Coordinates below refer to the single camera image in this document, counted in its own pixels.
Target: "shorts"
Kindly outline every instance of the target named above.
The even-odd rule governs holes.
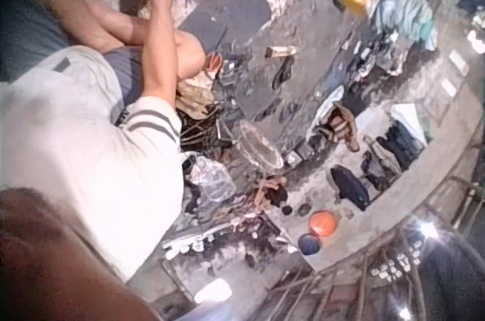
[[[12,82],[55,52],[79,44],[33,0],[4,0],[0,15],[1,82]],[[125,106],[132,104],[142,94],[142,48],[117,48],[103,56],[116,73]]]

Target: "dark mat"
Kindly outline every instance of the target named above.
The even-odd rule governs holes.
[[[267,0],[204,0],[180,25],[196,35],[204,50],[214,50],[227,27],[222,42],[250,40],[271,18]]]

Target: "striped sleeve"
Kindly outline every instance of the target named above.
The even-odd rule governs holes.
[[[139,133],[155,145],[180,145],[182,123],[175,110],[165,101],[143,96],[121,115],[119,127],[127,134]]]

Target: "clear plastic bag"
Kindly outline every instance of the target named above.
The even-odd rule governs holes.
[[[236,185],[227,168],[203,156],[197,157],[190,179],[200,188],[202,202],[222,202],[236,194]]]

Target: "orange ball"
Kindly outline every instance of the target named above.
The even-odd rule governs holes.
[[[318,211],[310,217],[310,230],[320,237],[335,233],[336,220],[330,211]]]

